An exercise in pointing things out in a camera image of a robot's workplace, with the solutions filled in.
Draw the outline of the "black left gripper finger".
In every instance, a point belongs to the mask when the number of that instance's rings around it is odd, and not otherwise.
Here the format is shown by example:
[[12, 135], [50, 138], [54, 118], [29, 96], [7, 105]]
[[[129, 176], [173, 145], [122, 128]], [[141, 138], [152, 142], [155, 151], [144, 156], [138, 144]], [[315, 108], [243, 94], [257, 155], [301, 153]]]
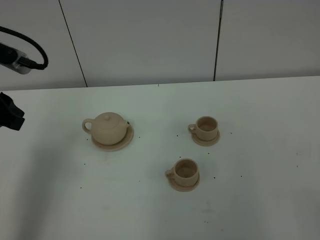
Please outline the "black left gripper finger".
[[11, 97], [0, 93], [0, 126], [19, 131], [25, 121], [25, 113], [18, 108]]

